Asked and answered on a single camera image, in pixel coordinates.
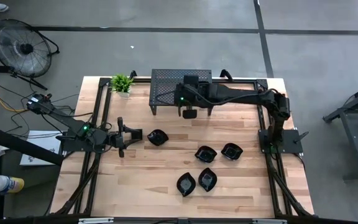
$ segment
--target black cable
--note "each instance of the black cable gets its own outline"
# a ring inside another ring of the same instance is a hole
[[[102,123],[102,124],[100,124],[100,126],[97,127],[97,128],[101,128],[103,124],[108,124],[108,125],[110,125],[110,128],[106,128],[108,131],[109,131],[110,129],[112,129],[112,124],[110,124],[109,122]]]
[[[153,222],[151,224],[160,224],[160,223],[174,223],[174,224],[177,224],[178,220],[174,220],[174,219],[160,220],[160,221],[157,221],[157,222]]]
[[[38,139],[38,138],[50,138],[50,137],[54,137],[58,134],[50,134],[48,136],[39,136],[39,137],[27,137],[27,139]]]
[[[60,133],[63,134],[63,132],[62,132],[60,129],[58,129],[55,125],[53,125],[50,121],[48,121],[48,120],[44,117],[43,114],[41,114],[41,117],[42,117],[48,124],[50,124],[52,127],[54,127],[56,130],[60,131]]]
[[[20,102],[22,103],[22,107],[23,107],[23,109],[25,109],[25,106],[24,106],[24,103],[23,103],[23,100],[25,100],[25,99],[27,99],[28,97],[30,97],[30,96],[32,96],[34,93],[36,93],[36,92],[32,92],[32,93],[30,93],[29,95],[27,95],[26,97],[22,97],[21,99],[20,99]]]
[[[9,92],[13,93],[13,94],[16,94],[16,95],[18,95],[18,96],[21,96],[21,97],[23,97],[23,98],[27,98],[27,97],[22,96],[22,95],[20,95],[20,94],[14,92],[14,91],[12,91],[12,90],[8,90],[7,88],[5,88],[5,87],[3,87],[3,86],[1,86],[1,85],[0,85],[0,87],[3,88],[3,89],[6,90],[6,91],[9,91]],[[46,108],[46,109],[49,110],[49,108],[47,108],[47,107],[44,106],[43,104],[39,103],[39,105],[40,105],[40,106],[43,106],[44,108]],[[79,114],[79,115],[70,115],[70,116],[68,116],[68,115],[65,116],[65,115],[61,115],[61,114],[57,114],[57,115],[63,116],[63,117],[66,117],[66,118],[74,118],[74,117],[86,116],[86,115],[90,115],[90,114],[93,114],[93,112],[85,113],[85,114]]]
[[[354,96],[354,95],[351,95],[351,96],[345,101],[345,103],[342,105],[342,107],[345,106],[346,103],[347,103],[353,96]]]
[[[305,166],[305,162],[303,162],[303,159],[301,156],[299,156],[297,153],[293,153],[294,156],[296,156],[297,158],[299,158],[299,160],[301,161],[302,165],[303,165],[303,170],[306,171],[306,166]]]
[[[205,100],[205,102],[211,104],[211,105],[216,105],[216,106],[220,106],[220,105],[223,105],[225,103],[229,103],[230,101],[232,100],[236,100],[236,99],[239,99],[239,98],[243,98],[243,97],[246,97],[246,96],[260,96],[259,93],[256,93],[256,94],[246,94],[246,95],[241,95],[241,96],[236,96],[236,97],[232,97],[230,99],[227,99],[227,100],[224,100],[224,101],[220,101],[220,102],[217,102],[217,103],[213,103],[209,100],[207,100],[203,95],[201,95],[200,93],[198,93],[197,91],[195,91],[194,89],[188,87],[188,86],[184,86],[187,90],[191,91],[192,93],[196,94],[197,96],[199,96],[201,99]],[[269,90],[266,90],[265,92],[263,92],[263,94],[266,94],[268,92],[272,91],[272,89],[269,89]]]
[[[37,91],[34,91],[34,90],[32,89],[31,83],[29,83],[29,85],[30,85],[30,90],[31,90],[33,93],[36,93]]]
[[[8,105],[8,107],[10,107],[12,110],[14,110],[15,111],[15,109],[9,104],[9,103],[6,103],[6,101],[4,101],[3,99],[1,99],[1,97],[0,97],[0,100],[2,101],[2,102],[4,102],[5,104],[7,104]],[[25,122],[25,125],[27,126],[27,131],[24,133],[24,134],[27,134],[29,131],[30,131],[30,127],[29,127],[29,124],[27,123],[27,121],[23,118],[23,116],[19,113],[19,112],[16,112],[22,119],[23,119],[23,121]]]
[[[75,117],[79,117],[79,116],[93,115],[93,112],[89,112],[89,113],[85,113],[85,114],[78,114],[78,115],[61,115],[61,114],[58,114],[58,115],[66,117],[66,118],[75,118]]]
[[[78,96],[78,95],[79,95],[78,93],[77,93],[77,94],[73,94],[73,95],[71,95],[71,96],[64,97],[64,98],[59,99],[59,100],[51,101],[51,103],[55,103],[55,102],[58,102],[58,101],[62,101],[62,100],[65,100],[65,99],[67,99],[67,98],[70,98],[70,97],[73,97],[73,96]]]
[[[62,108],[61,110],[70,109],[70,114],[69,114],[69,115],[71,115],[71,114],[74,113],[74,111],[75,111],[73,108],[71,108],[71,106],[61,106],[61,107],[64,107],[64,108]],[[11,116],[11,120],[13,121],[13,123],[16,124],[16,128],[12,128],[12,129],[6,131],[5,133],[9,133],[9,132],[11,132],[11,131],[13,131],[13,130],[16,130],[16,129],[18,129],[18,128],[23,128],[23,126],[19,125],[15,120],[13,120],[13,117],[17,116],[18,114],[25,113],[25,112],[28,112],[28,111],[29,111],[29,110],[21,111],[21,112],[18,112],[18,113],[15,113],[14,115],[12,115],[12,116]],[[16,137],[19,137],[19,138],[29,137],[29,136],[25,136],[25,134],[22,134],[22,135],[12,134],[12,135],[14,135],[14,136],[16,136]]]
[[[166,93],[158,94],[157,96],[155,96],[155,100],[157,100],[157,101],[160,102],[160,103],[164,103],[164,104],[166,104],[166,105],[173,105],[173,104],[171,104],[171,103],[167,103],[167,102],[164,102],[164,101],[162,101],[162,100],[159,100],[158,98],[161,97],[161,96],[165,96],[165,95],[174,93],[175,91],[176,91],[176,90],[169,91],[169,92],[166,92]]]

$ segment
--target wooden tabletop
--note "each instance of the wooden tabletop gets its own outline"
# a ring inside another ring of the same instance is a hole
[[[99,78],[84,77],[76,114],[93,111]],[[268,78],[267,81],[269,88],[286,93],[281,78]],[[253,90],[253,86],[248,84],[227,86]],[[260,127],[256,106],[227,103],[215,106],[210,117],[206,110],[199,109],[196,119],[183,119],[178,117],[176,107],[161,106],[157,108],[157,115],[153,116],[149,93],[149,83],[136,83],[129,98],[112,94],[108,116],[112,130],[117,128],[117,117],[122,116],[126,126],[143,129],[144,140],[131,145],[125,151],[125,158],[120,158],[115,149],[103,154],[92,216],[273,217],[266,161],[260,152],[257,137]],[[86,121],[89,117],[80,118]],[[285,129],[291,128],[292,118],[285,123]],[[154,129],[165,131],[170,140],[162,146],[151,144],[146,135]],[[219,153],[228,142],[244,150],[239,160],[229,161]],[[204,145],[218,152],[210,164],[204,164],[194,156],[197,149]],[[76,152],[64,160],[51,212],[61,208],[78,186],[83,157],[83,152]],[[282,157],[289,189],[302,206],[313,213],[301,162],[291,154],[283,154]],[[207,167],[218,176],[215,188],[205,192],[197,185],[189,196],[182,197],[176,187],[178,178],[189,172],[197,180]],[[282,193],[279,187],[277,189],[280,208],[284,211]]]

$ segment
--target black bowl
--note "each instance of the black bowl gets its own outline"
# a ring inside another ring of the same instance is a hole
[[[177,189],[182,196],[186,197],[196,188],[196,180],[190,175],[189,172],[183,174],[177,182]]]
[[[149,135],[147,135],[147,138],[155,146],[161,146],[169,140],[167,134],[159,129],[152,131]]]
[[[243,150],[234,143],[227,143],[221,153],[228,159],[237,160],[240,158],[241,153]]]
[[[197,159],[206,163],[212,162],[216,155],[215,150],[208,146],[201,146],[195,154]]]
[[[212,172],[210,168],[205,168],[198,177],[198,183],[204,188],[205,191],[209,192],[215,187],[218,177]]]

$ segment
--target fan grille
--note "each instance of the fan grille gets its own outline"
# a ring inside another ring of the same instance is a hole
[[[45,74],[52,63],[51,51],[46,40],[21,21],[0,21],[0,61],[12,72],[25,77]]]

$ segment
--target white paper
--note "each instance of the white paper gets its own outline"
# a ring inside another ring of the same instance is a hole
[[[56,154],[59,153],[60,148],[60,141],[56,139],[56,136],[61,136],[62,134],[58,131],[30,131],[29,136],[37,135],[37,134],[57,134],[52,137],[47,138],[30,138],[27,139],[28,142],[31,142],[32,144],[36,144],[40,147],[43,147],[44,149],[47,149],[51,152],[54,152]],[[32,156],[28,156],[23,154],[22,160],[20,161],[21,166],[49,166],[53,165],[50,162],[45,162],[43,160],[34,158]]]

